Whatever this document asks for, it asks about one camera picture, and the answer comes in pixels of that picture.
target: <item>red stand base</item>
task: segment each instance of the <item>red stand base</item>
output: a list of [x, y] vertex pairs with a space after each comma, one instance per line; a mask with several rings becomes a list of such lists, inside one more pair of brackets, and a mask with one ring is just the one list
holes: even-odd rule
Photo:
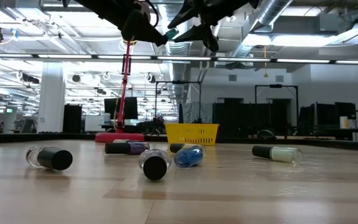
[[139, 133], [98, 133], [94, 141], [109, 143], [116, 139], [144, 141], [144, 135]]

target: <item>yellow basket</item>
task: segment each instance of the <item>yellow basket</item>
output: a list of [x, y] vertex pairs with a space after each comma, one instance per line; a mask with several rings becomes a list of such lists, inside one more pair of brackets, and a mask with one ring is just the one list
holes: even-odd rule
[[214, 146], [218, 124], [166, 124], [168, 142]]

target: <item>blue liquid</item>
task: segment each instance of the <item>blue liquid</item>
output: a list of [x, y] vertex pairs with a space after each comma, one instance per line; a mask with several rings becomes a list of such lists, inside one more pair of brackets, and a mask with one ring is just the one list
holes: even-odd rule
[[173, 160], [179, 168], [188, 168], [198, 165], [203, 160], [203, 150], [199, 146], [192, 146], [186, 149], [180, 149]]

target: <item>red pole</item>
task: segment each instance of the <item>red pole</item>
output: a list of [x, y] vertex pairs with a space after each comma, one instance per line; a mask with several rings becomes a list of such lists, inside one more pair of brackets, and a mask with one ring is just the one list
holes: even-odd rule
[[128, 69], [129, 69], [129, 50], [131, 48], [131, 42], [127, 42], [127, 53], [125, 57], [125, 67], [124, 67], [124, 78], [122, 79], [122, 95], [121, 95], [121, 102], [119, 105], [119, 112], [118, 112], [118, 119], [117, 119], [117, 128], [116, 133], [123, 133], [124, 132], [124, 103], [125, 103], [125, 90], [127, 88], [127, 81], [128, 81]]

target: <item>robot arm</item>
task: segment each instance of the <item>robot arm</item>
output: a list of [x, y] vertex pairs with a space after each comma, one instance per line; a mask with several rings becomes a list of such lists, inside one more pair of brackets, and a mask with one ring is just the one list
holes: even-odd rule
[[[157, 46], [166, 44], [168, 37], [162, 35], [149, 22], [149, 17], [142, 12], [140, 4], [133, 0], [76, 0], [85, 8], [95, 12], [101, 19], [105, 19], [121, 30], [125, 40], [140, 40], [155, 43]], [[67, 7], [70, 0], [63, 0]]]
[[213, 36], [211, 26], [216, 26], [218, 21], [226, 16], [232, 16], [233, 12], [241, 6], [249, 3], [253, 8], [259, 4], [259, 0], [185, 0], [183, 7], [177, 16], [168, 25], [168, 28], [174, 28], [177, 25], [191, 19], [200, 17], [201, 25], [193, 26], [189, 31], [175, 39], [175, 42], [184, 42], [191, 40], [202, 40], [204, 46], [212, 52], [219, 49], [218, 40]]

